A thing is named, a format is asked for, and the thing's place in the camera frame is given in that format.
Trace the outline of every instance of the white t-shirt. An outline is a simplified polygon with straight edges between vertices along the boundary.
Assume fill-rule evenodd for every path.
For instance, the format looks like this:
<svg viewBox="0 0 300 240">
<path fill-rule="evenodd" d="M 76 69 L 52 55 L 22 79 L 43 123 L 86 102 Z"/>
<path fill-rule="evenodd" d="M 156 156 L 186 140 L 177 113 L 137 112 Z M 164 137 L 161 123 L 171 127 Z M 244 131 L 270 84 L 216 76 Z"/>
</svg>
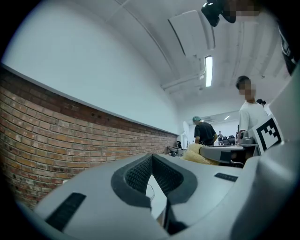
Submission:
<svg viewBox="0 0 300 240">
<path fill-rule="evenodd" d="M 258 103 L 245 102 L 240 108 L 240 131 L 248 131 L 253 128 L 259 121 L 267 117 L 262 105 Z"/>
</svg>

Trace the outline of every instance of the brick wall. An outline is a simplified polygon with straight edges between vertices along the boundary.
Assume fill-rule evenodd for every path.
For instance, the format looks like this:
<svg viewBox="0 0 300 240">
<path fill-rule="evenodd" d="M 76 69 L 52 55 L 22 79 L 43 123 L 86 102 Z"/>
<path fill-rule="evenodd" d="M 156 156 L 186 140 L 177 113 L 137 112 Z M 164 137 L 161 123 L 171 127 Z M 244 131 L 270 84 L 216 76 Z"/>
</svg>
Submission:
<svg viewBox="0 0 300 240">
<path fill-rule="evenodd" d="M 86 168 L 176 144 L 176 135 L 71 101 L 2 68 L 0 84 L 1 167 L 16 198 L 31 208 Z"/>
</svg>

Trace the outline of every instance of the yellow plush toy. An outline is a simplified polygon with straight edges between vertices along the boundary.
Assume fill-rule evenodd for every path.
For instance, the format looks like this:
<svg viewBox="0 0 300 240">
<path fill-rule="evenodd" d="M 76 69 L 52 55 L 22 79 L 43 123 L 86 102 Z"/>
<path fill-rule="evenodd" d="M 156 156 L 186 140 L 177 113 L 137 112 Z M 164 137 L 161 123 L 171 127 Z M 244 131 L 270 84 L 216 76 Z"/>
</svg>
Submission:
<svg viewBox="0 0 300 240">
<path fill-rule="evenodd" d="M 196 163 L 202 163 L 202 164 L 208 164 L 208 165 L 219 165 L 219 162 L 207 159 L 205 157 L 202 157 L 199 154 L 200 148 L 203 147 L 201 144 L 191 144 L 188 149 L 184 152 L 181 159 L 196 162 Z"/>
</svg>

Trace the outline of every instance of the qr code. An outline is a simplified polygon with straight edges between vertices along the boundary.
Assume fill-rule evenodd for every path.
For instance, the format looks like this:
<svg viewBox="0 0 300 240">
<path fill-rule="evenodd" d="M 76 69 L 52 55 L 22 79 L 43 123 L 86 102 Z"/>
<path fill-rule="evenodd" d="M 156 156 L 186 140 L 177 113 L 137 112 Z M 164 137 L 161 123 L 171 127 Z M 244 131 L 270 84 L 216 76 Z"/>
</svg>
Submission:
<svg viewBox="0 0 300 240">
<path fill-rule="evenodd" d="M 262 143 L 263 150 L 281 142 L 281 137 L 274 119 L 270 119 L 256 129 L 259 139 Z"/>
</svg>

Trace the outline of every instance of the fluorescent light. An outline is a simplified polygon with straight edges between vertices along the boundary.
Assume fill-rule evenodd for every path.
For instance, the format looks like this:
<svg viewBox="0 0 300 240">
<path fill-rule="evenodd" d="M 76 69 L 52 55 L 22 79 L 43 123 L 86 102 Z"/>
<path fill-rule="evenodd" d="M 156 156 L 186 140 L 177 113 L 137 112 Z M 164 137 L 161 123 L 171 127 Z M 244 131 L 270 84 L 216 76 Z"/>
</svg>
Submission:
<svg viewBox="0 0 300 240">
<path fill-rule="evenodd" d="M 206 87 L 210 87 L 212 81 L 212 56 L 208 56 L 205 58 L 205 69 L 206 69 Z"/>
</svg>

